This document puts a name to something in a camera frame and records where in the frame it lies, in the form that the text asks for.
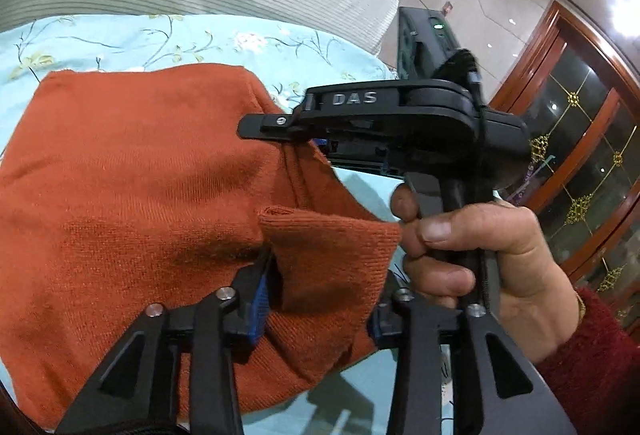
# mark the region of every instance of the orange garment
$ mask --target orange garment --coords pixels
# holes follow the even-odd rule
[[[0,165],[0,357],[38,424],[59,422],[146,304],[196,303],[263,243],[282,309],[236,365],[243,411],[372,351],[364,325],[399,227],[360,206],[313,145],[239,139],[239,119],[262,112],[278,108],[232,66],[40,83]]]

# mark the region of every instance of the fuzzy red sleeve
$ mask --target fuzzy red sleeve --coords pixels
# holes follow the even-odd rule
[[[640,433],[640,347],[596,294],[578,330],[538,365],[578,435]]]

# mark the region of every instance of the silver bolt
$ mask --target silver bolt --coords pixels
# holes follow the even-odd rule
[[[150,318],[157,318],[164,312],[164,307],[160,303],[151,303],[145,309],[145,314]]]
[[[471,317],[481,318],[486,314],[486,309],[479,303],[471,303],[466,308],[466,312],[468,312]]]
[[[220,287],[216,290],[216,298],[222,301],[230,300],[236,295],[236,289],[233,287]]]
[[[394,300],[396,301],[411,301],[414,299],[414,293],[411,292],[407,287],[402,287],[394,292]]]

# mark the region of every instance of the white flower print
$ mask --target white flower print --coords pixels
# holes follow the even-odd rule
[[[250,50],[259,54],[267,46],[267,40],[254,32],[236,34],[236,49]]]

